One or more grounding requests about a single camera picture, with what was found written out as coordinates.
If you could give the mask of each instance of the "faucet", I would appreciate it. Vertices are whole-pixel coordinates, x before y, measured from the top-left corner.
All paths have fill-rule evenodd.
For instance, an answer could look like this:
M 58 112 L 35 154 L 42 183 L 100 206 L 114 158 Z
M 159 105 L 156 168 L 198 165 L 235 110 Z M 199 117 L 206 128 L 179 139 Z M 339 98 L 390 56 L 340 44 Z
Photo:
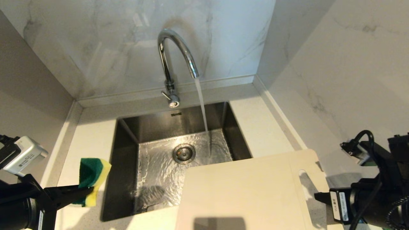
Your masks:
M 186 46 L 186 43 L 183 39 L 171 29 L 163 29 L 159 36 L 157 37 L 157 45 L 159 48 L 160 59 L 162 61 L 163 71 L 165 73 L 165 87 L 166 93 L 162 91 L 162 94 L 168 99 L 169 107 L 175 108 L 179 106 L 179 97 L 175 87 L 175 81 L 173 80 L 171 73 L 169 72 L 168 63 L 166 61 L 165 55 L 165 40 L 166 38 L 172 40 L 177 47 L 182 52 L 184 59 L 186 60 L 186 64 L 189 68 L 190 75 L 193 79 L 199 77 L 198 69 L 196 67 L 195 61 L 193 60 L 193 56 L 190 53 L 189 48 Z

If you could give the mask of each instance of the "sponge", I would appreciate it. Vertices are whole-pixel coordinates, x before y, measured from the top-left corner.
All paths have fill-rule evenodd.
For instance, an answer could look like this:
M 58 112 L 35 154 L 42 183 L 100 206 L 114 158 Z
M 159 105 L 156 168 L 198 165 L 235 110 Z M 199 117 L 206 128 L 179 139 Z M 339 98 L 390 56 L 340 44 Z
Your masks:
M 78 188 L 94 187 L 93 191 L 86 197 L 74 202 L 82 207 L 93 207 L 97 203 L 98 189 L 106 180 L 111 164 L 99 158 L 81 158 L 79 166 Z

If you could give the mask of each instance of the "marble backsplash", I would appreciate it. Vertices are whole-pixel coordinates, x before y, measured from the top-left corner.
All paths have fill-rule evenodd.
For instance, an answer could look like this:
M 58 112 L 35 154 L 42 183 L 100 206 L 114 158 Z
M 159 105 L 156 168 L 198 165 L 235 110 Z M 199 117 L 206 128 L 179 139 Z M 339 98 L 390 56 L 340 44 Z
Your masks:
M 292 38 L 305 27 L 276 39 L 273 15 L 258 76 L 317 152 L 330 186 L 341 187 L 377 173 L 355 165 L 341 142 L 368 129 L 389 149 L 387 138 L 409 131 L 409 2 L 336 0 L 329 6 L 302 45 Z M 293 24 L 306 17 L 307 11 L 289 16 Z M 279 63 L 281 71 L 269 67 Z
M 274 0 L 0 0 L 42 62 L 76 99 L 163 86 L 157 35 L 188 44 L 202 81 L 255 74 Z M 186 64 L 169 42 L 178 83 Z

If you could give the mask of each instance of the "white cutting board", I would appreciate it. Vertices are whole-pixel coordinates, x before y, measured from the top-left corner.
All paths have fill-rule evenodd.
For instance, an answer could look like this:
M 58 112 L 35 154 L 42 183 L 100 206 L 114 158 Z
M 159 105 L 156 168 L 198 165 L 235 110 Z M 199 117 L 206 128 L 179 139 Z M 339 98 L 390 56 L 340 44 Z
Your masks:
M 177 230 L 312 230 L 299 179 L 304 170 L 318 191 L 329 190 L 311 150 L 189 168 Z M 329 225 L 328 229 L 343 229 Z

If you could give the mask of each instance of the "kitchen sink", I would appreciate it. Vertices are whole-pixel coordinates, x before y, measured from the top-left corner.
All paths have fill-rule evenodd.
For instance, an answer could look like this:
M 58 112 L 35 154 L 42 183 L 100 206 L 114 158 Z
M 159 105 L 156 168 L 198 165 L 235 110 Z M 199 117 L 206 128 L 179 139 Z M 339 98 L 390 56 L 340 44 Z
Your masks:
M 179 205 L 194 166 L 251 158 L 228 102 L 119 119 L 102 221 Z

